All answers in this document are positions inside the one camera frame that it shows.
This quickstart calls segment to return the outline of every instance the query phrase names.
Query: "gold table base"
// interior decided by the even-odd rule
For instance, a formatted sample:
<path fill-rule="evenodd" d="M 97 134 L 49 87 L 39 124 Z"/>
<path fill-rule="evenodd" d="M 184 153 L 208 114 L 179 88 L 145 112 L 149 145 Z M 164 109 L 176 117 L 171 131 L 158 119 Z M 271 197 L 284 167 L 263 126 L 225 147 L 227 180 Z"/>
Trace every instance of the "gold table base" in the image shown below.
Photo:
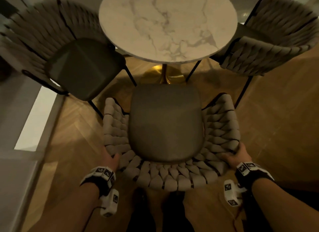
<path fill-rule="evenodd" d="M 177 68 L 167 64 L 154 66 L 148 69 L 142 76 L 141 84 L 184 84 L 185 77 Z"/>

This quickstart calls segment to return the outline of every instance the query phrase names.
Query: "woven chair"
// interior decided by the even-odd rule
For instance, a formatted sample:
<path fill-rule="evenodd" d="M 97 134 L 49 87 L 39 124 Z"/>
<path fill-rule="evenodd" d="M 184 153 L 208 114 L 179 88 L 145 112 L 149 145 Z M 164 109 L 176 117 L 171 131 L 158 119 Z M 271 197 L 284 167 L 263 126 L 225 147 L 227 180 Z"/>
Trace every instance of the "woven chair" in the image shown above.
<path fill-rule="evenodd" d="M 228 169 L 219 154 L 235 153 L 240 140 L 233 101 L 225 93 L 201 110 L 193 87 L 139 85 L 130 114 L 113 98 L 106 99 L 104 113 L 106 150 L 122 154 L 119 169 L 144 188 L 186 191 L 213 183 Z"/>
<path fill-rule="evenodd" d="M 235 108 L 253 76 L 263 76 L 313 48 L 318 42 L 318 33 L 318 16 L 306 6 L 288 0 L 259 0 L 245 24 L 238 24 L 232 40 L 210 56 L 221 68 L 248 76 Z"/>
<path fill-rule="evenodd" d="M 98 15 L 78 3 L 35 4 L 10 16 L 0 34 L 0 55 L 14 69 L 58 94 L 88 101 L 102 118 L 92 99 L 122 69 L 136 86 Z"/>

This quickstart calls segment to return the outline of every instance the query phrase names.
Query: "human hand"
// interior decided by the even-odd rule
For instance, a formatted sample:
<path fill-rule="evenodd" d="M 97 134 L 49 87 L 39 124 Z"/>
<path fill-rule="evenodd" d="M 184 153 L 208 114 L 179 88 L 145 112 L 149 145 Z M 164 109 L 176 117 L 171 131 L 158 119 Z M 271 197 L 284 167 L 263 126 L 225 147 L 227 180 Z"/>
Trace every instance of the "human hand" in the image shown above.
<path fill-rule="evenodd" d="M 102 147 L 101 151 L 101 160 L 99 162 L 100 166 L 107 166 L 111 168 L 113 172 L 116 172 L 119 163 L 120 163 L 120 154 L 116 153 L 114 158 L 110 156 L 110 154 L 106 151 L 105 147 Z"/>
<path fill-rule="evenodd" d="M 233 170 L 236 170 L 241 162 L 252 161 L 243 142 L 239 142 L 239 150 L 235 155 L 231 153 L 221 153 L 218 157 L 226 161 Z"/>

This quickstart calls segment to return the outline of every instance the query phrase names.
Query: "black metal chair leg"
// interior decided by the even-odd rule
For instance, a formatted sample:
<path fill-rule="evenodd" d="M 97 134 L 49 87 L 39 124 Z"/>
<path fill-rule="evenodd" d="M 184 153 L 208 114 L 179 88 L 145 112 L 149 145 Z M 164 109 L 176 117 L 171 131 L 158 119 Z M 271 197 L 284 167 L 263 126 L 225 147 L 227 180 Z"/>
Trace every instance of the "black metal chair leg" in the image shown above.
<path fill-rule="evenodd" d="M 103 119 L 103 114 L 101 113 L 101 111 L 94 105 L 94 103 L 92 102 L 92 100 L 87 101 L 91 107 L 95 110 L 95 112 L 97 112 L 97 114 Z"/>
<path fill-rule="evenodd" d="M 129 69 L 127 68 L 127 66 L 124 67 L 124 69 L 126 70 L 127 75 L 129 75 L 131 81 L 133 82 L 134 86 L 137 86 L 132 74 L 130 73 Z"/>
<path fill-rule="evenodd" d="M 244 94 L 245 94 L 245 92 L 246 92 L 246 90 L 247 90 L 247 88 L 248 88 L 248 86 L 249 86 L 249 84 L 250 84 L 252 79 L 253 79 L 253 76 L 248 76 L 246 84 L 244 85 L 244 88 L 241 90 L 241 93 L 240 93 L 240 95 L 239 95 L 239 97 L 238 97 L 238 99 L 237 99 L 237 101 L 236 101 L 236 103 L 234 105 L 235 108 L 237 108 L 241 98 L 244 96 Z"/>
<path fill-rule="evenodd" d="M 190 79 L 190 76 L 193 75 L 193 72 L 196 70 L 196 68 L 198 67 L 198 65 L 200 64 L 202 60 L 197 61 L 197 63 L 194 65 L 192 71 L 188 74 L 188 76 L 186 77 L 186 82 L 188 82 L 188 80 Z"/>

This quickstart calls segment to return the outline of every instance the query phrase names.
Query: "forearm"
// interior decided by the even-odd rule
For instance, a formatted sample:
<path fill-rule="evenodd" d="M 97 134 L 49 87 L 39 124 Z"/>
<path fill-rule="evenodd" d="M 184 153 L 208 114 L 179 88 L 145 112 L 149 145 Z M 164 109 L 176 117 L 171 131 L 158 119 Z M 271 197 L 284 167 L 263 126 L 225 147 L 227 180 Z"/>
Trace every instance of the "forearm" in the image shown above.
<path fill-rule="evenodd" d="M 261 178 L 252 193 L 274 232 L 319 231 L 319 212 Z"/>
<path fill-rule="evenodd" d="M 96 185 L 83 184 L 44 214 L 29 232 L 81 232 L 98 198 Z"/>

